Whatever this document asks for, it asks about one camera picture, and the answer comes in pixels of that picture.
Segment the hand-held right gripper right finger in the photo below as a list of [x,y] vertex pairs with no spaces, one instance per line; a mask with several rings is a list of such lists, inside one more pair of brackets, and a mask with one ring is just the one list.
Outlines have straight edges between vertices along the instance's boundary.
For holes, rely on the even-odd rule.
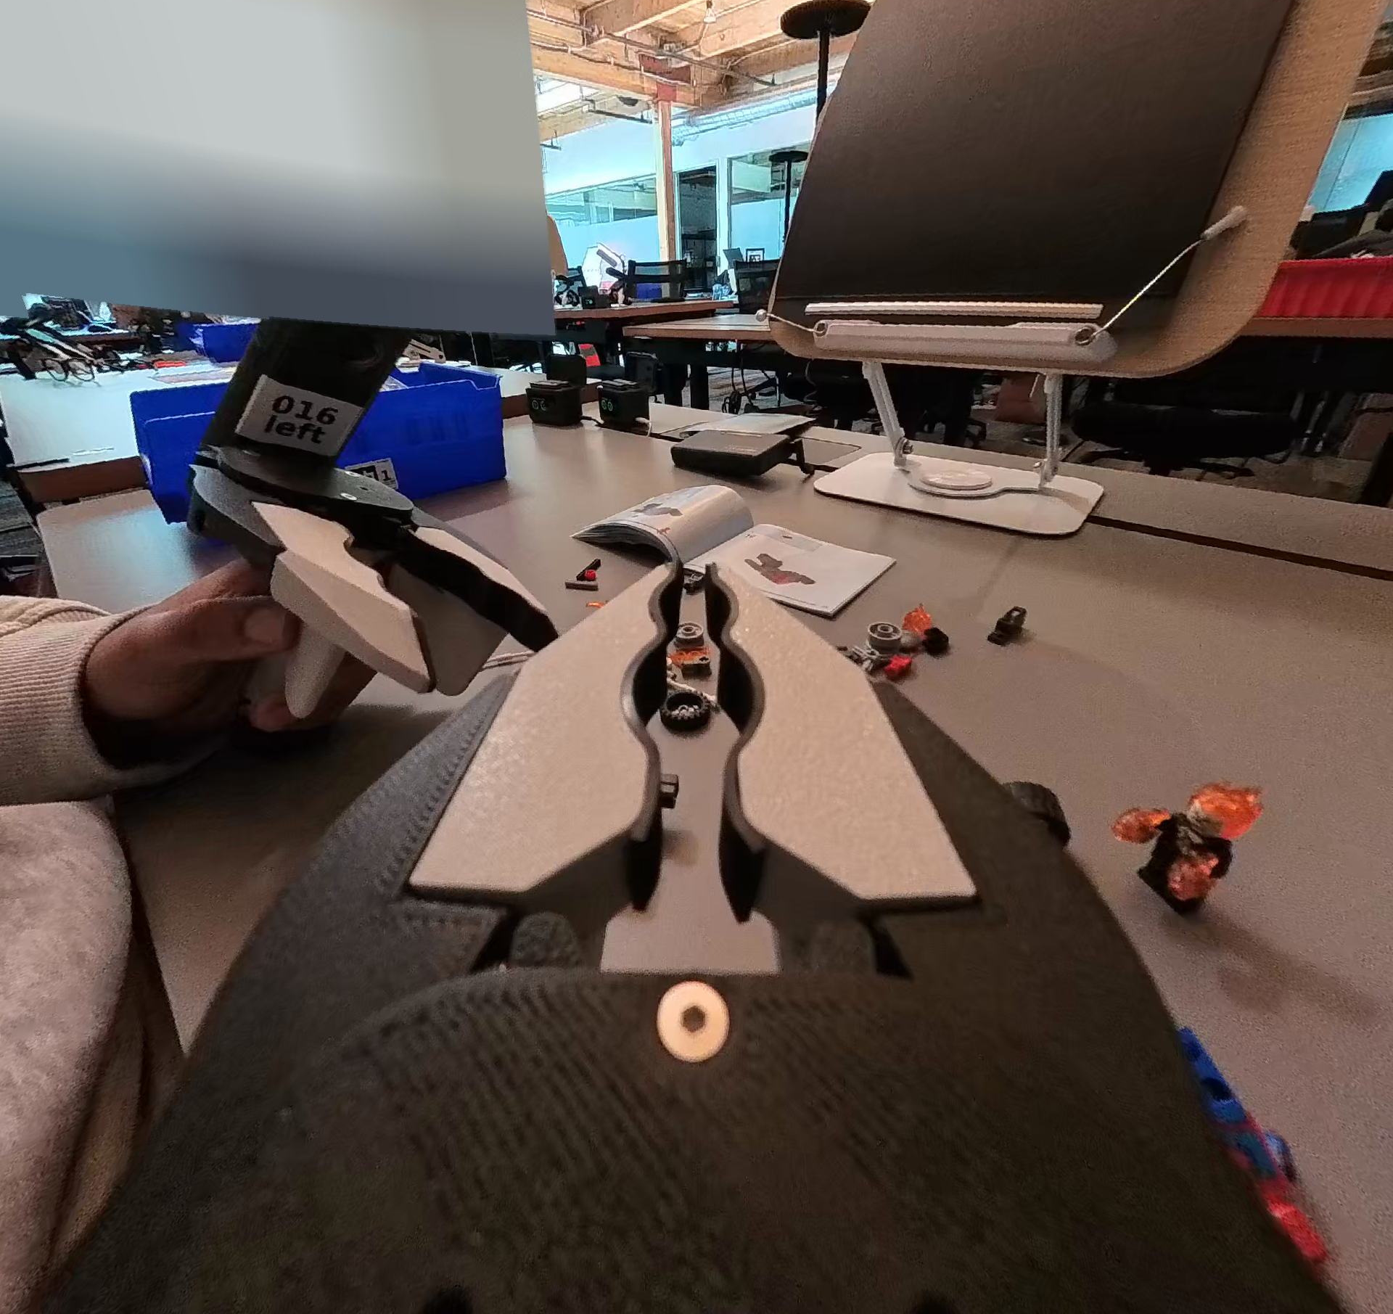
[[878,686],[730,563],[706,570],[722,774],[719,867],[737,920],[957,908],[977,886]]

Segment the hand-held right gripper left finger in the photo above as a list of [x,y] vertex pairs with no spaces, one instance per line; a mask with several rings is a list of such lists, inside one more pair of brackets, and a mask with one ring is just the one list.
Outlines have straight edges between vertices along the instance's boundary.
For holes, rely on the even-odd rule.
[[521,914],[644,908],[662,859],[651,721],[681,569],[654,569],[527,661],[409,876],[422,897]]

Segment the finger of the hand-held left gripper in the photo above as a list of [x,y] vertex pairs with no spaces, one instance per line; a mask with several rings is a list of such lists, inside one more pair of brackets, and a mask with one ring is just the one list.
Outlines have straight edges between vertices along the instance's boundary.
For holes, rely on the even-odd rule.
[[433,678],[412,610],[351,553],[350,530],[283,503],[256,502],[253,509],[280,546],[270,594],[300,624],[284,665],[284,695],[323,696],[347,656],[412,690],[429,690]]
[[384,526],[374,564],[413,622],[426,683],[461,693],[504,639],[535,652],[559,636],[542,601],[495,556],[440,523]]

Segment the grey wheel lego cluster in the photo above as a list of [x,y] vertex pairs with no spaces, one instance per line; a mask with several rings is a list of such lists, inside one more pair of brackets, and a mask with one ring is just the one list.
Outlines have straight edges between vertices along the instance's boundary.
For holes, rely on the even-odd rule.
[[902,683],[912,676],[917,661],[936,661],[951,652],[951,639],[930,608],[917,604],[899,622],[871,622],[859,642],[837,649],[868,678]]

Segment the flat lego instruction sheet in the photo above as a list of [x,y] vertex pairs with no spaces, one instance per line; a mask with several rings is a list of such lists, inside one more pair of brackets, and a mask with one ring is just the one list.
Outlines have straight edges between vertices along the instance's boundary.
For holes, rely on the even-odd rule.
[[689,571],[716,564],[773,601],[829,618],[895,563],[890,554],[841,546],[774,523],[753,523],[684,564]]

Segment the flame lego minifigure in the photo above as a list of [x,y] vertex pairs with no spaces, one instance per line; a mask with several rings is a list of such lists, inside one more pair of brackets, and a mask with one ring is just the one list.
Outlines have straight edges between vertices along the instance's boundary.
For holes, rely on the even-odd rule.
[[1196,914],[1227,876],[1234,840],[1263,815],[1258,787],[1210,781],[1176,811],[1132,806],[1111,825],[1115,839],[1147,845],[1138,879],[1178,915]]

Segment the blue and red lego build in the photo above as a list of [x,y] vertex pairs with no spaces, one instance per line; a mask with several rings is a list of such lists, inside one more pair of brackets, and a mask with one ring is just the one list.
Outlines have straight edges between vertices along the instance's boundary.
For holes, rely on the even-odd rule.
[[1192,1068],[1210,1124],[1230,1158],[1244,1172],[1273,1221],[1309,1265],[1322,1269],[1329,1261],[1329,1248],[1304,1200],[1288,1143],[1246,1108],[1190,1027],[1176,1027],[1176,1039]]

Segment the person's left hand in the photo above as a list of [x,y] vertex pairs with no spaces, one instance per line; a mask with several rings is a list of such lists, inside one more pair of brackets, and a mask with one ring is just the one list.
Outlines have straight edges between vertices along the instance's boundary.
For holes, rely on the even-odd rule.
[[334,721],[374,679],[345,658],[310,714],[280,692],[252,693],[263,661],[300,639],[299,619],[270,594],[269,574],[245,560],[225,564],[99,638],[81,678],[83,717],[116,763],[235,727],[282,736]]

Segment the small blue plastic bin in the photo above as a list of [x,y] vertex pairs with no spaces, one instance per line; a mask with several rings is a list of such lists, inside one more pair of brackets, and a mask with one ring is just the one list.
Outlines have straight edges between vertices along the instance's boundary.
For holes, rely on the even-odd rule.
[[255,318],[234,319],[232,322],[183,319],[175,325],[175,335],[183,348],[191,349],[205,359],[218,363],[235,363],[250,343],[258,326],[259,322]]

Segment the large blue plastic bin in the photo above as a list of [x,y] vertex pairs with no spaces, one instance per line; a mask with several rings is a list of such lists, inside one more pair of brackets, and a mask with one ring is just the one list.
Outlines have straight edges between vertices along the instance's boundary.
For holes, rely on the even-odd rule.
[[[393,375],[338,457],[419,502],[504,478],[502,399],[497,373],[422,365]],[[164,519],[185,520],[188,472],[226,382],[130,393],[136,451]]]

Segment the black power adapter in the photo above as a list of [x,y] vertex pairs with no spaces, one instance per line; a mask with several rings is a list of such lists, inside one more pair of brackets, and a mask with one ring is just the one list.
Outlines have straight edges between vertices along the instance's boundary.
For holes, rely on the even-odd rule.
[[764,475],[797,455],[797,440],[786,433],[702,428],[671,444],[675,467],[737,479]]

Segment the black office chair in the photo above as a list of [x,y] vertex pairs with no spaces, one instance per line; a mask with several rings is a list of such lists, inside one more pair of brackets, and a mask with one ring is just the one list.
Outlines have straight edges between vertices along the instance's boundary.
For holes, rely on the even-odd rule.
[[1115,399],[1081,404],[1070,428],[1090,445],[1083,464],[1137,462],[1152,475],[1195,471],[1226,481],[1251,476],[1249,458],[1285,457],[1299,435],[1287,414]]

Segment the person's grey sweater torso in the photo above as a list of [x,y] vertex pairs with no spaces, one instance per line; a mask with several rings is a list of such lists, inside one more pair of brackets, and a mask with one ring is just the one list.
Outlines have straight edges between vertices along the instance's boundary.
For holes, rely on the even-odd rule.
[[1,812],[1,1309],[34,1310],[184,1050],[108,798]]

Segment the tall black floor lamp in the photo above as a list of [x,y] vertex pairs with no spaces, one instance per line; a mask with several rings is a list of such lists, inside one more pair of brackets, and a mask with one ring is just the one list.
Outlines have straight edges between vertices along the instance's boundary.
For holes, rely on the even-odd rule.
[[862,28],[871,6],[868,0],[805,0],[786,8],[780,15],[781,35],[793,40],[815,40],[818,45],[815,124],[821,121],[827,106],[831,42],[854,36]]

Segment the red plastic bin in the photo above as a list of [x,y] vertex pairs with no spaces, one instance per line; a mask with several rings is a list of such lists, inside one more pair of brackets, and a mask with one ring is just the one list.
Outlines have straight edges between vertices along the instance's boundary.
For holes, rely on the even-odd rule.
[[1392,256],[1283,260],[1260,316],[1390,318]]

